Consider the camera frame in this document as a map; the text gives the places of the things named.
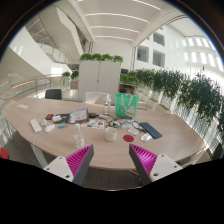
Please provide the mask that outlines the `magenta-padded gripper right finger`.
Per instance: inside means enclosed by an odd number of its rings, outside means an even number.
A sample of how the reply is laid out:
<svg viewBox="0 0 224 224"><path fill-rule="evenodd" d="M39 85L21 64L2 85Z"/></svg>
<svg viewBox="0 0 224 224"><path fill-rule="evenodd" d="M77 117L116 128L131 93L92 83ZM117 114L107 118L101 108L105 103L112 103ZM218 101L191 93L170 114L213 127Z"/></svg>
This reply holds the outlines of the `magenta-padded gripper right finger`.
<svg viewBox="0 0 224 224"><path fill-rule="evenodd" d="M156 155L134 144L129 145L129 155L143 186L182 169L166 154Z"/></svg>

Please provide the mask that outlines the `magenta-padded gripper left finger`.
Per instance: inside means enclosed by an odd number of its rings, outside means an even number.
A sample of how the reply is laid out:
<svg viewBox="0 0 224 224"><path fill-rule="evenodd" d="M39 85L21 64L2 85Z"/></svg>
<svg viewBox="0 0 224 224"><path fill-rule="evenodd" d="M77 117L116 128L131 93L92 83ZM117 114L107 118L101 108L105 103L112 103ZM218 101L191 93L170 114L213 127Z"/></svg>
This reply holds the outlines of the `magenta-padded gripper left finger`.
<svg viewBox="0 0 224 224"><path fill-rule="evenodd" d="M93 155L93 145L89 145L67 157L58 156L44 170L82 186Z"/></svg>

